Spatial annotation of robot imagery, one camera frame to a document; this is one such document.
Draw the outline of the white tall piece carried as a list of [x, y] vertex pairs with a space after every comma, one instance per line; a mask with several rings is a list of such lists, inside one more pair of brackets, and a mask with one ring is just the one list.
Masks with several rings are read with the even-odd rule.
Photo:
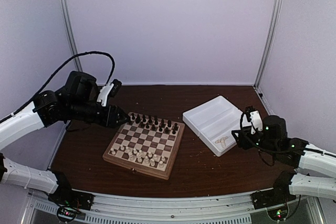
[[142, 150], [139, 150], [136, 156], [137, 156], [138, 163], [141, 164], [143, 162], [143, 152], [142, 152]]

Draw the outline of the white pawn second row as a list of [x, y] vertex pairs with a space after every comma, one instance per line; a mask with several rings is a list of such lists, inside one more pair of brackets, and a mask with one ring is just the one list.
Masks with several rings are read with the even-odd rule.
[[154, 158], [155, 161], [159, 160], [159, 157], [156, 154], [154, 154], [153, 158]]

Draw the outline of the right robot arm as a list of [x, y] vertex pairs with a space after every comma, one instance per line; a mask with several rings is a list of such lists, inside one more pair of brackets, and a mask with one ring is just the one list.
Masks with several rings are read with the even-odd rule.
[[279, 204], [296, 195], [314, 196], [335, 200], [335, 154], [327, 152], [306, 140], [289, 138], [285, 119], [270, 115], [261, 123], [248, 117], [249, 126], [240, 125], [231, 132], [238, 147], [248, 150], [252, 147], [272, 156], [294, 169], [317, 172], [319, 177], [283, 171], [269, 192], [272, 203]]

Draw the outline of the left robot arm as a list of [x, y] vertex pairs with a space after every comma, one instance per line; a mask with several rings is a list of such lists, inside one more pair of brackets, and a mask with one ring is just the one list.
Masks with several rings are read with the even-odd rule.
[[[72, 71], [59, 90], [38, 92], [27, 105], [1, 122], [1, 148], [59, 121], [77, 120], [106, 128], [129, 122], [130, 117], [120, 107], [108, 104], [121, 86], [114, 79], [99, 89], [95, 77]], [[34, 169], [4, 157], [1, 157], [1, 183], [55, 195], [64, 205], [71, 205], [76, 199], [63, 173]]]

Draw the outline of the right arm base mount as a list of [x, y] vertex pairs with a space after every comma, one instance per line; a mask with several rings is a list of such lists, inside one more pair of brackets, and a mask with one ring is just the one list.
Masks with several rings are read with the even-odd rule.
[[291, 179], [295, 174], [295, 172], [284, 171], [275, 180], [272, 189], [252, 193], [250, 196], [254, 209], [267, 208], [295, 200], [296, 195], [289, 191]]

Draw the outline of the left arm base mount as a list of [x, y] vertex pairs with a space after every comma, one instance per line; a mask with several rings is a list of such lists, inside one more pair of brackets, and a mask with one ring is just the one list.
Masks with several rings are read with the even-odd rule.
[[62, 172], [53, 172], [56, 176], [57, 188], [54, 193], [48, 194], [48, 199], [56, 204], [76, 209], [90, 210], [94, 195], [73, 190], [66, 175]]

